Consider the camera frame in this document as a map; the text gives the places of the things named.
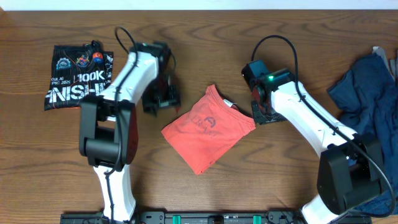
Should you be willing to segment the orange soccer t-shirt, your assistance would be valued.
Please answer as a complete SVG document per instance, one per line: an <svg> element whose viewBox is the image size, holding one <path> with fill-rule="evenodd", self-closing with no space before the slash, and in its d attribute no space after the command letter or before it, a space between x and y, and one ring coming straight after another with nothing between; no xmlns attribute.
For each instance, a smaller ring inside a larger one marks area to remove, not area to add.
<svg viewBox="0 0 398 224"><path fill-rule="evenodd" d="M191 110L168 124L162 134L200 175L255 128L252 118L239 112L215 85L210 85Z"/></svg>

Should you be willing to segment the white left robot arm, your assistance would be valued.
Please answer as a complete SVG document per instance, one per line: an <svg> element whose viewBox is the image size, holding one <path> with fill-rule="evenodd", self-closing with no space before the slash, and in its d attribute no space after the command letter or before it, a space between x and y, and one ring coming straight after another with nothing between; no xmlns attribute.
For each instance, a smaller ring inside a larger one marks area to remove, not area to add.
<svg viewBox="0 0 398 224"><path fill-rule="evenodd" d="M130 223L134 217L129 166L139 141L136 107L141 102L143 111L153 116L160 109L180 107L173 73L167 70L170 60L175 56L166 43L138 43L110 86L81 102L79 152L100 180L102 222Z"/></svg>

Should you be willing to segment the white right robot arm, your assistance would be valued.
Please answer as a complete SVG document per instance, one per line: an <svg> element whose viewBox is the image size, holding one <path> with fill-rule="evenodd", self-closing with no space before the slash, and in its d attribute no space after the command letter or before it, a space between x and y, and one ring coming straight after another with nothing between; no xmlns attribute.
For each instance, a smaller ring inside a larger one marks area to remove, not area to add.
<svg viewBox="0 0 398 224"><path fill-rule="evenodd" d="M268 213L269 223L371 223L354 210L388 190L379 140L358 134L320 106L288 69L242 70L256 123L289 121L318 155L317 196L299 211Z"/></svg>

